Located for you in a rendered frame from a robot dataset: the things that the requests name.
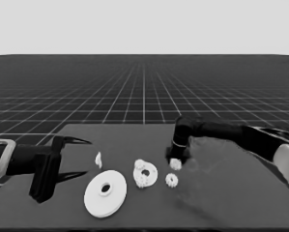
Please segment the white round carrier with pins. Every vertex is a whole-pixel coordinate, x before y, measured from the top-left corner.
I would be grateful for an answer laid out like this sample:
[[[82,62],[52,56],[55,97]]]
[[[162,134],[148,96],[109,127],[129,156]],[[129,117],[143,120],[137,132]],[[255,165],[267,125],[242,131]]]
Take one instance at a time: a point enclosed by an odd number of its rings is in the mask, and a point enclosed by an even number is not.
[[[145,167],[143,169],[133,169],[133,179],[135,183],[139,177],[146,177],[148,179],[148,184],[145,188],[152,186],[157,181],[158,174],[157,168],[147,161],[145,161]]]

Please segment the large thick white disc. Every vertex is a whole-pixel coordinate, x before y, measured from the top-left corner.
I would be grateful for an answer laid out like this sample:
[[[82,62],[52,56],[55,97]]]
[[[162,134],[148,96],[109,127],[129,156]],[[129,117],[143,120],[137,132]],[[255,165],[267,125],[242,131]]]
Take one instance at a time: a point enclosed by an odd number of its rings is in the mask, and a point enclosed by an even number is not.
[[[123,205],[127,196],[127,181],[116,170],[106,170],[94,177],[84,193],[84,206],[95,218],[113,215]]]

